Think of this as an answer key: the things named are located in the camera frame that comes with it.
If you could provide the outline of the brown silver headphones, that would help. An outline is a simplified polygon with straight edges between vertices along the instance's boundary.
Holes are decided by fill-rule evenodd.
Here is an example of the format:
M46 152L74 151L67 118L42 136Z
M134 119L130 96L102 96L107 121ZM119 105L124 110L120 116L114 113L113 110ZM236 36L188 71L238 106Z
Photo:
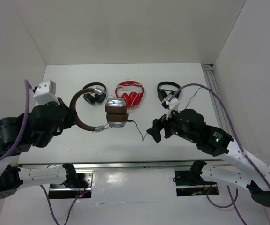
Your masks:
M90 132L101 132L105 126L93 127L80 120L76 111L76 103L81 95L84 94L104 94L100 88L86 88L78 91L70 101L69 108L75 113L74 123L79 128ZM124 127L128 120L127 104L121 97L110 97L105 104L106 120L110 128Z

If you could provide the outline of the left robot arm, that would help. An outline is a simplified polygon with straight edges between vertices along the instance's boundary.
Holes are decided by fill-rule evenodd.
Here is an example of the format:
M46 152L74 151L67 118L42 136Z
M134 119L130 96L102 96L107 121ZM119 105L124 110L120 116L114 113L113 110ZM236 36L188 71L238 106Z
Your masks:
M31 147L44 148L50 140L74 125L76 112L62 101L38 105L18 117L0 120L0 199L17 190L43 184L63 185L77 183L78 175L71 163L55 167L27 169L14 165L21 153Z

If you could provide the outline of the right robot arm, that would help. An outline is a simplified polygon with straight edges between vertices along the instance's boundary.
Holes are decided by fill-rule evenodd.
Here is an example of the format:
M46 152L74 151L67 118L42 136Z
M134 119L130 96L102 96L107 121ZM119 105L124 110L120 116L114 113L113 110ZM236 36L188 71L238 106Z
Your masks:
M170 118L163 115L154 119L147 133L158 143L162 130L166 139L176 135L195 144L203 153L218 157L238 169L237 172L228 171L196 160L190 168L191 182L216 182L240 188L248 191L255 202L270 208L270 166L247 151L242 152L230 134L207 125L203 116L193 109L172 111Z

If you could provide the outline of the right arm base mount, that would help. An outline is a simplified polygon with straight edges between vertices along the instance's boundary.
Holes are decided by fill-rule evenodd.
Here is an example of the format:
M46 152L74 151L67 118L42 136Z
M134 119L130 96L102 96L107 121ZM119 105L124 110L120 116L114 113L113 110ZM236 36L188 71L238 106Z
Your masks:
M176 196L219 195L216 182L201 178L201 169L206 162L196 160L189 170L176 170L173 182L176 184Z

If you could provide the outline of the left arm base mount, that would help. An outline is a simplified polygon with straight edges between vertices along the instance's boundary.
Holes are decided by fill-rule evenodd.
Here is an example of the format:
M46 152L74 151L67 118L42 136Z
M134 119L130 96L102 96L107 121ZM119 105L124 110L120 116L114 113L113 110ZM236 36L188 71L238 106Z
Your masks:
M77 168L77 180L65 186L64 184L50 184L49 199L89 199L92 196L94 172L90 169Z

